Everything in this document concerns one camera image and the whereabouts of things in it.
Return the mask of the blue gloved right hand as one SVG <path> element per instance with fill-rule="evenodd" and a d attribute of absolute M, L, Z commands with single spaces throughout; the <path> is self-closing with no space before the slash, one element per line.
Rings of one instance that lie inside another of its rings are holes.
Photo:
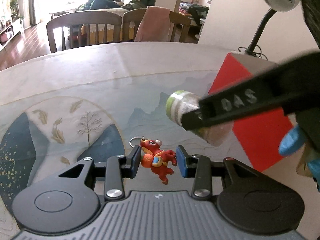
<path fill-rule="evenodd" d="M 312 178 L 319 191 L 319 152 L 312 147 L 306 133 L 298 125 L 290 129 L 282 138 L 278 151 L 281 156 L 286 157 L 302 147 L 303 154 L 296 167 L 296 172 L 300 176 Z"/>

